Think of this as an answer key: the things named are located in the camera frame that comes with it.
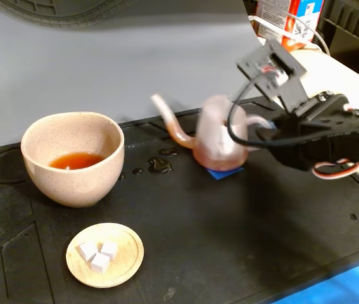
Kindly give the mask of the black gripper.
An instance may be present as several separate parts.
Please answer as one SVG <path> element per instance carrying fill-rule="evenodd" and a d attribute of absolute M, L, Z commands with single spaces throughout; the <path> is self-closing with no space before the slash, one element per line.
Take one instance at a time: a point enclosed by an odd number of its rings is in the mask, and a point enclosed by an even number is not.
<path fill-rule="evenodd" d="M 313 98 L 317 104 L 300 117 L 283 114 L 268 120 L 268 127 L 257 129 L 259 141 L 275 141 L 299 136 L 315 135 L 322 131 L 338 131 L 359 128 L 359 115 L 346 111 L 348 98 L 343 94 Z M 309 171 L 319 162 L 335 163 L 340 159 L 359 161 L 359 134 L 346 134 L 319 139 L 299 145 L 274 148 L 274 158 L 281 164 L 302 171 Z"/>

